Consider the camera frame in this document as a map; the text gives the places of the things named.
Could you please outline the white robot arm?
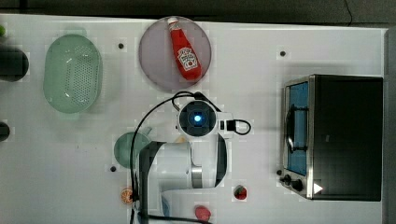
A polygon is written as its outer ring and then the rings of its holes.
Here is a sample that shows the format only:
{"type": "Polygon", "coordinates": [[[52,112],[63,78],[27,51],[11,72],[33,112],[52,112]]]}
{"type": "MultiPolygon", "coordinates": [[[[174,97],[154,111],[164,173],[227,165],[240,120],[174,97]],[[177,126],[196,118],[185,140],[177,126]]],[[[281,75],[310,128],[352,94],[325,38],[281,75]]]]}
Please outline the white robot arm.
{"type": "Polygon", "coordinates": [[[134,224],[171,224],[163,212],[162,194],[169,190],[212,189],[227,173],[226,140],[233,136],[233,115],[207,99],[194,99],[177,114],[181,143],[152,141],[135,159],[138,206],[134,224]]]}

